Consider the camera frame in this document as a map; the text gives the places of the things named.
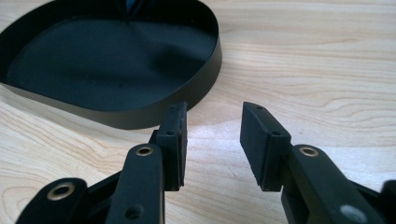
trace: light wood surface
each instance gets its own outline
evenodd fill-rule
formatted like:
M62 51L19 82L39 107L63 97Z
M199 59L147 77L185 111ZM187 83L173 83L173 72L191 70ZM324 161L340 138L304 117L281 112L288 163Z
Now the light wood surface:
M42 0L0 0L0 30ZM185 187L167 223L287 223L279 193L257 186L239 144L242 103L265 106L293 144L325 150L350 179L396 179L396 3L205 0L219 20L219 78L188 113ZM123 131L0 87L0 222L49 182L116 173L154 128Z

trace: metal grommet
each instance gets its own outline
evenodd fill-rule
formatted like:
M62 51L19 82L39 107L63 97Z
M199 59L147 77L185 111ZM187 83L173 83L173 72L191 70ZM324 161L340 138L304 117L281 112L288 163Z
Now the metal grommet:
M152 147L141 147L136 151L136 155L138 156L148 156L154 151Z
M59 184L49 191L47 198L51 201L59 201L72 194L75 188L76 187L72 182Z
M312 147L300 147L300 152L308 157L316 157L319 155L318 151Z

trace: wood grain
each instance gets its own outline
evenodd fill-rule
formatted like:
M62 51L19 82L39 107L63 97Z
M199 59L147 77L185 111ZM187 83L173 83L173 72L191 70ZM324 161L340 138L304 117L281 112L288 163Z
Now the wood grain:
M0 30L44 4L1 0ZM325 150L346 176L380 190L396 178L396 4L205 0L219 21L223 64L188 113L185 187L166 193L167 223L286 223L278 193L256 185L239 129L244 101L267 107L293 144ZM153 129L123 131L0 87L0 222L39 189L117 172Z

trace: screw hole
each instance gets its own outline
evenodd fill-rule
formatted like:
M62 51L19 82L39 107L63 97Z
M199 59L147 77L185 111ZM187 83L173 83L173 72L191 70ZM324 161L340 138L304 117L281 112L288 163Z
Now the screw hole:
M151 147L141 147L136 151L138 156L148 156L151 154L153 149Z
M67 191L69 191L70 188L67 186L64 187L60 187L58 189L56 189L55 191L53 191L53 194L55 195L61 195L61 194L65 194Z
M367 223L367 216L354 206L344 204L340 207L340 211L347 219L354 223Z
M319 155L319 153L312 147L300 147L300 152L309 157L316 157Z
M135 220L143 215L144 209L140 204L132 205L125 211L125 217L129 220Z

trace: black clamp jaw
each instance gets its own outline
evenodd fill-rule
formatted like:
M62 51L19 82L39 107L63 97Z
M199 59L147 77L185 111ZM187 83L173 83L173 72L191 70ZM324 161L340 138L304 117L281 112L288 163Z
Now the black clamp jaw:
M147 144L129 150L122 170L87 188L63 178L40 190L17 223L164 223L164 192L184 185L187 103L171 105Z
M262 191L282 190L289 223L396 223L396 180L380 193L367 189L346 179L319 148L290 140L268 110L244 103L241 145Z

